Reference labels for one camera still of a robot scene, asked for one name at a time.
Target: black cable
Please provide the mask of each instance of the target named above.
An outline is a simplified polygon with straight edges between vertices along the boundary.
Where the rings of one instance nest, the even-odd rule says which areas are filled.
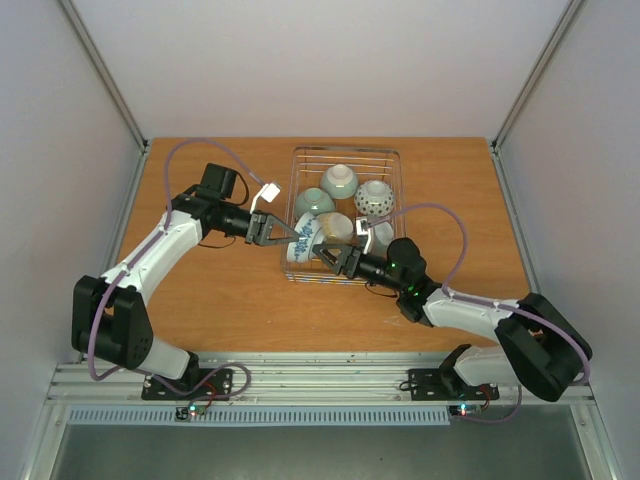
[[[233,240],[231,240],[231,243],[228,243],[227,245],[222,245],[220,247],[216,246],[216,245],[205,245],[203,243],[199,243],[198,246],[199,247],[204,247],[204,248],[213,248],[215,250],[221,250],[223,248],[227,248],[230,247],[231,245],[233,245],[234,243],[236,243],[236,237],[231,237],[233,238]]]
[[[401,392],[410,392],[411,390],[414,390],[416,388],[422,388],[422,387],[423,387],[423,385],[420,385],[415,380],[405,380],[400,385],[398,385],[398,390],[400,390]]]
[[[244,205],[245,203],[247,203],[249,201],[249,185],[247,185],[247,181],[244,179],[244,177],[242,176],[242,174],[240,172],[238,172],[238,175],[240,176],[240,180],[242,180],[242,184],[244,185],[244,199],[242,200],[242,202],[240,203],[229,203],[229,205],[233,205],[235,207],[241,207],[242,205]]]
[[[364,288],[367,289],[368,292],[373,293],[374,295],[379,295],[381,297],[386,297],[386,298],[398,298],[398,294],[397,293],[393,293],[392,295],[386,294],[386,293],[378,293],[378,292],[374,292],[373,290],[371,290],[369,287],[374,287],[376,286],[375,283],[365,283],[364,284]]]

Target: white ventilation grille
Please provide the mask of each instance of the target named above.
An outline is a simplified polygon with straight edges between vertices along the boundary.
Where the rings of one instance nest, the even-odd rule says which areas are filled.
[[[74,425],[200,425],[259,427],[295,425],[449,425],[446,407],[227,407],[213,406],[190,421],[175,407],[74,406]]]

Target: ceramic bowl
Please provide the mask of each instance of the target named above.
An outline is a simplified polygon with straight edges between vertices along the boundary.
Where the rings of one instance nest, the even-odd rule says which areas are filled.
[[[312,213],[304,213],[294,230],[300,234],[297,242],[292,242],[287,247],[287,261],[304,263],[309,261],[312,241],[318,232],[322,230],[322,224]]]
[[[338,212],[318,215],[326,241],[331,243],[349,243],[353,238],[353,222]]]
[[[380,180],[363,183],[358,187],[355,196],[358,211],[373,217],[383,217],[391,213],[394,202],[391,187]]]
[[[322,174],[320,187],[336,200],[350,198],[358,189],[358,176],[349,167],[340,163],[328,168]]]
[[[336,206],[327,192],[319,188],[307,188],[298,194],[293,204],[293,214],[296,218],[302,218],[305,213],[319,215],[321,213],[335,212]]]
[[[371,253],[379,257],[386,257],[387,248],[389,248],[389,244],[393,242],[393,237],[393,227],[389,222],[382,222],[373,227],[373,247],[371,247]]]

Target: white bowl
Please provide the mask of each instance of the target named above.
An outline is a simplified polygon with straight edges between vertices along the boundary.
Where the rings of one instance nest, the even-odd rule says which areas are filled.
[[[369,180],[358,187],[354,201],[359,212],[384,217],[392,212],[395,198],[389,185],[380,180]]]
[[[358,189],[358,176],[349,167],[339,163],[325,170],[320,187],[337,200],[353,197]]]
[[[313,246],[312,242],[318,232],[322,230],[322,224],[312,213],[307,212],[300,217],[294,230],[300,234],[300,238],[297,242],[292,242],[287,247],[287,261],[296,263],[308,262],[311,247]]]
[[[389,244],[393,242],[393,237],[393,227],[389,222],[382,222],[373,227],[373,246],[371,247],[371,253],[379,257],[386,257],[387,248],[389,248]]]

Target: light green bowl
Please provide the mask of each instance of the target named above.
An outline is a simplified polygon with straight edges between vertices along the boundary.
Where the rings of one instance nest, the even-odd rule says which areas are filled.
[[[296,219],[302,217],[302,215],[307,212],[313,215],[320,215],[321,213],[335,211],[336,206],[333,200],[331,200],[331,197],[329,197],[329,194],[315,187],[307,188],[304,192],[298,194],[293,204],[293,214]]]
[[[320,180],[322,189],[337,200],[353,197],[358,189],[358,176],[341,163],[328,168]]]

